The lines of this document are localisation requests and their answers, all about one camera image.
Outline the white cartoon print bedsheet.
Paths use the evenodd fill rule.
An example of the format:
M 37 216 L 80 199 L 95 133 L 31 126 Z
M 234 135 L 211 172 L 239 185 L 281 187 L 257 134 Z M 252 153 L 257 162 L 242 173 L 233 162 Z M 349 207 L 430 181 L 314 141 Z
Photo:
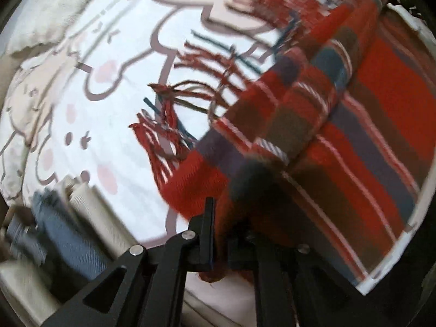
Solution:
M 270 0 L 253 0 L 269 2 Z M 327 9 L 314 0 L 280 0 L 299 11 L 302 27 Z M 151 164 L 130 125 L 137 115 L 156 115 L 160 99 L 149 82 L 218 84 L 209 71 L 176 70 L 177 50 L 191 41 L 226 55 L 237 48 L 243 89 L 273 63 L 268 25 L 217 9 L 224 0 L 91 0 L 63 41 L 29 57 L 8 86 L 1 119 L 1 193 L 9 204 L 29 205 L 36 191 L 66 191 L 75 176 L 81 193 L 91 190 L 100 205 L 90 214 L 120 220 L 127 236 L 147 247 L 163 243 L 186 226 L 163 201 Z

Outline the fluffy white pillow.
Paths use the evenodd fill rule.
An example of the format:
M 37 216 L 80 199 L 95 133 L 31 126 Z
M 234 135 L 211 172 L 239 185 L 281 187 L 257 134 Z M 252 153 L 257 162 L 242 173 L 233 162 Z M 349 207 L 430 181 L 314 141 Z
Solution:
M 89 0 L 22 0 L 1 31 L 1 54 L 55 44 Z

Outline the pile of folded clothes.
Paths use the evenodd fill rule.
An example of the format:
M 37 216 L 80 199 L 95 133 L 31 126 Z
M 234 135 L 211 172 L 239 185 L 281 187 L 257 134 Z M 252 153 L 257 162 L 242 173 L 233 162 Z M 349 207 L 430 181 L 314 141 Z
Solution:
M 7 211 L 1 293 L 25 326 L 41 326 L 136 243 L 96 188 L 66 176 Z

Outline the red plaid tasselled scarf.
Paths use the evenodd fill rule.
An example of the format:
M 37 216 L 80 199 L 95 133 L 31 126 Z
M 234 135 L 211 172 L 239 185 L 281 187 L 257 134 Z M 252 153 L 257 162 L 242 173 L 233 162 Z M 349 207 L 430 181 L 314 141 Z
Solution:
M 219 247 L 243 221 L 304 243 L 362 292 L 422 222 L 435 161 L 435 60 L 390 0 L 342 0 L 189 149 L 167 103 L 132 125 L 163 199 L 187 219 L 217 201 Z

